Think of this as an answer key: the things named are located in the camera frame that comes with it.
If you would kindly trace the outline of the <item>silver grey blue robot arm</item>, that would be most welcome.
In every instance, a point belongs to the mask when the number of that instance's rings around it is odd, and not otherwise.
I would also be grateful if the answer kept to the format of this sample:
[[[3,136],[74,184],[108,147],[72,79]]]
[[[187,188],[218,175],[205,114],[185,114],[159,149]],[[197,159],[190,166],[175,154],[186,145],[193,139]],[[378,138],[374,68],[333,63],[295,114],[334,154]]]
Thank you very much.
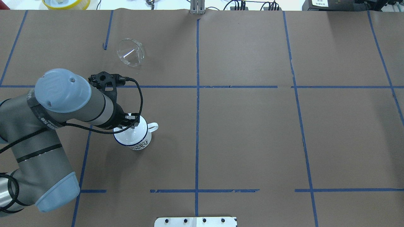
[[[80,194],[75,171],[56,129],[77,127],[112,135],[139,122],[141,110],[128,114],[118,105],[118,86],[134,79],[101,72],[84,79],[56,68],[41,76],[26,94],[1,102],[1,143],[11,148],[18,167],[1,173],[1,217],[35,205],[56,210]]]

